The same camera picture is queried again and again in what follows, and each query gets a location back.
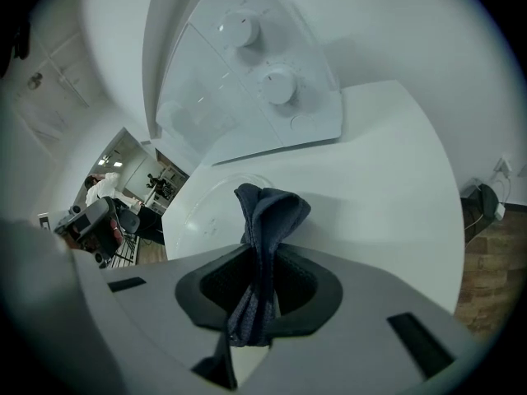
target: white knob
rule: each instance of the white knob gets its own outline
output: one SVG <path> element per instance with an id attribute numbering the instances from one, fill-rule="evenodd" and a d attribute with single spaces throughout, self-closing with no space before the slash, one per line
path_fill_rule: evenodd
<path id="1" fill-rule="evenodd" d="M 286 104 L 295 90 L 295 75 L 288 67 L 274 67 L 263 77 L 263 96 L 271 104 Z"/>
<path id="2" fill-rule="evenodd" d="M 245 47 L 258 38 L 260 23 L 256 14 L 238 11 L 225 16 L 219 30 L 226 43 L 235 47 Z"/>

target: white table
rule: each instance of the white table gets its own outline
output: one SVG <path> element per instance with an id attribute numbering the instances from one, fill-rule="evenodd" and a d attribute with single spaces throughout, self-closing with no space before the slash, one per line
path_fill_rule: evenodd
<path id="1" fill-rule="evenodd" d="M 163 216 L 168 259 L 182 256 L 180 231 L 202 195 L 233 174 L 257 174 L 312 206 L 288 243 L 385 269 L 453 313 L 463 274 L 463 219 L 436 132 L 396 81 L 346 88 L 343 104 L 337 142 L 200 165 Z M 226 209 L 239 209 L 235 198 Z M 222 235 L 222 243 L 239 243 L 242 233 Z"/>

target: person in white shirt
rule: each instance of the person in white shirt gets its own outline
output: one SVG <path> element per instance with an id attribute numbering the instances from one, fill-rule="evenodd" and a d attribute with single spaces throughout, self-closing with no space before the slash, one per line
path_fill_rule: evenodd
<path id="1" fill-rule="evenodd" d="M 131 212 L 136 214 L 141 221 L 135 235 L 142 239 L 155 241 L 158 244 L 165 244 L 163 236 L 163 225 L 161 215 L 152 209 L 143 206 L 137 199 L 124 196 L 115 187 L 119 182 L 118 173 L 93 174 L 86 177 L 84 186 L 88 191 L 86 195 L 86 206 L 97 202 L 106 196 L 112 199 L 119 199 Z"/>

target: towel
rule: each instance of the towel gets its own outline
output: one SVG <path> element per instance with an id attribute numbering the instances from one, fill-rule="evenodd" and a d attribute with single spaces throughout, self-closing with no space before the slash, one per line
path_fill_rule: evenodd
<path id="1" fill-rule="evenodd" d="M 241 243 L 250 244 L 254 276 L 227 321 L 232 346 L 267 346 L 266 327 L 275 318 L 273 260 L 278 245 L 309 215 L 300 196 L 242 184 L 235 190 L 245 217 Z"/>

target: dial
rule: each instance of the dial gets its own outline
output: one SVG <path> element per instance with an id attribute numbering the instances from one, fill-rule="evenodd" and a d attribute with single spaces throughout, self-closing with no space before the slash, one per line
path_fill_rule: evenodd
<path id="1" fill-rule="evenodd" d="M 225 16 L 219 31 L 227 44 L 237 48 L 245 47 L 258 38 L 260 22 L 255 13 L 233 12 Z"/>
<path id="2" fill-rule="evenodd" d="M 289 67 L 272 67 L 262 80 L 262 93 L 271 104 L 286 104 L 296 90 L 295 74 Z"/>

